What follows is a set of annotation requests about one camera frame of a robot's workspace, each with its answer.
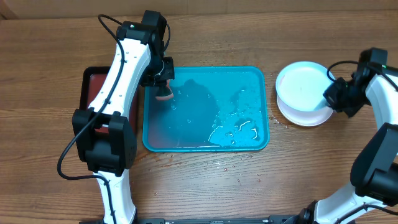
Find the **light blue plate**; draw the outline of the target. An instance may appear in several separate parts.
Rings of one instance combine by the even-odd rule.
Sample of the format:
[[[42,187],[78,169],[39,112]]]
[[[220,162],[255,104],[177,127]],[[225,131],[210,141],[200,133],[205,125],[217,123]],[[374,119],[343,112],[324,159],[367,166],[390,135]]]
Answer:
[[[327,107],[323,96],[334,78],[327,77],[327,68],[319,63],[300,61],[284,67],[275,87],[279,98],[299,111],[316,111]]]

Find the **white plate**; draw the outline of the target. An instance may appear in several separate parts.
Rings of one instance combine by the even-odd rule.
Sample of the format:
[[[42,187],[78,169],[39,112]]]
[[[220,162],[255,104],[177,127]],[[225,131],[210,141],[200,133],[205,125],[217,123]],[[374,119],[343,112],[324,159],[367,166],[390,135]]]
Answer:
[[[279,96],[276,96],[276,102],[282,115],[290,122],[299,126],[318,126],[326,122],[333,114],[333,110],[329,107],[316,111],[299,111],[288,106]]]

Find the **orange green scrub sponge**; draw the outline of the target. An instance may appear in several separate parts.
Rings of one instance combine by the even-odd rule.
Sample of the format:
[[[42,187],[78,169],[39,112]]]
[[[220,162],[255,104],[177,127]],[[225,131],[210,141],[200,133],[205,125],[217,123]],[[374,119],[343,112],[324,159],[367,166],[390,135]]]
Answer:
[[[158,101],[170,100],[174,97],[172,89],[170,87],[170,80],[167,80],[165,84],[162,84],[157,90],[155,98]]]

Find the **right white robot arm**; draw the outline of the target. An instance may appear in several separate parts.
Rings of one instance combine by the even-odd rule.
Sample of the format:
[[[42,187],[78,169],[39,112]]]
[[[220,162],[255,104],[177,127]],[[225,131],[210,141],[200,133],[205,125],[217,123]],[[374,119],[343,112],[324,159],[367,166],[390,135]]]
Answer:
[[[287,223],[354,223],[371,210],[389,214],[397,205],[397,69],[382,66],[366,88],[377,133],[355,159],[350,182],[314,201]]]

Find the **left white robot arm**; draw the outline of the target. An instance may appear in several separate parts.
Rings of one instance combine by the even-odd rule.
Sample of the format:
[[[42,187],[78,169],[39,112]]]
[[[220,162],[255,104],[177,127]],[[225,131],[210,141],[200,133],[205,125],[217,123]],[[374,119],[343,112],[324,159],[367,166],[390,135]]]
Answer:
[[[137,141],[129,122],[132,103],[139,86],[157,87],[157,98],[173,97],[170,81],[174,65],[165,56],[170,26],[163,19],[125,21],[115,33],[113,62],[102,87],[85,108],[72,117],[74,138],[65,148],[77,147],[78,157],[92,173],[87,179],[99,183],[104,205],[100,223],[134,223],[129,170],[135,160]]]

